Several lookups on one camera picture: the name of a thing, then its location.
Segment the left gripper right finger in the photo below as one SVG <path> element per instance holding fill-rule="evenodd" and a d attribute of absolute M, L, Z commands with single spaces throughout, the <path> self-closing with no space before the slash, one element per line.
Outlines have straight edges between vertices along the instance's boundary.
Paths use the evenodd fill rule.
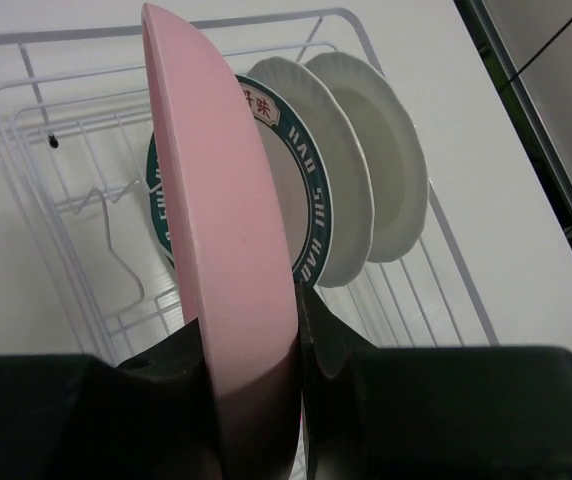
<path fill-rule="evenodd" d="M 337 317 L 319 294 L 295 285 L 308 479 L 359 479 L 359 420 L 353 354 L 374 346 Z"/>

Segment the pink plate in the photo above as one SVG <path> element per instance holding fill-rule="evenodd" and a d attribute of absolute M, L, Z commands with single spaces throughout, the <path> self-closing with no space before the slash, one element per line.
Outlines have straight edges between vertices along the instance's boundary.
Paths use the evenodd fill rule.
<path fill-rule="evenodd" d="M 145 4 L 154 137 L 184 316 L 200 327 L 227 479 L 286 479 L 297 307 L 269 162 L 242 89 L 189 22 Z"/>

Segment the white ribbed plate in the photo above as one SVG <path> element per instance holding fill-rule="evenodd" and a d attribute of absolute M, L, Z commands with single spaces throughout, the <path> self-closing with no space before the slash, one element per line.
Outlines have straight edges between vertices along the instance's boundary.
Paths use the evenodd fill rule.
<path fill-rule="evenodd" d="M 306 67 L 344 110 L 368 164 L 375 204 L 368 261 L 398 260 L 421 236 L 428 208 L 427 165 L 415 125 L 386 78 L 367 62 L 327 52 Z"/>

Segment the green rimmed white plate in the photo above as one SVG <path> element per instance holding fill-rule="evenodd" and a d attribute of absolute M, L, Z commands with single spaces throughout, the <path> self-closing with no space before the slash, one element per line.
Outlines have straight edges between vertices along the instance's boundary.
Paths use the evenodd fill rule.
<path fill-rule="evenodd" d="M 266 151 L 296 282 L 321 279 L 333 241 L 333 204 L 322 154 L 283 95 L 249 76 L 237 80 Z"/>

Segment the clear glass plate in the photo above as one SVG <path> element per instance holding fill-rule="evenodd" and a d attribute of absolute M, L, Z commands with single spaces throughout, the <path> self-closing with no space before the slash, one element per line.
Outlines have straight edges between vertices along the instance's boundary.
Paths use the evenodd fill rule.
<path fill-rule="evenodd" d="M 370 255 L 375 220 L 369 168 L 356 131 L 330 88 L 307 66 L 271 57 L 259 61 L 249 75 L 294 108 L 320 150 L 334 211 L 329 258 L 318 284 L 344 286 Z"/>

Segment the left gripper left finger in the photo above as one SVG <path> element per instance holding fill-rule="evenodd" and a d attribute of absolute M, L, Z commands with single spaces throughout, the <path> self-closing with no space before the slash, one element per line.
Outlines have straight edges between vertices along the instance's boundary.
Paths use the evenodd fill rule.
<path fill-rule="evenodd" d="M 199 324 L 180 327 L 113 368 L 112 479 L 221 479 L 214 402 Z"/>

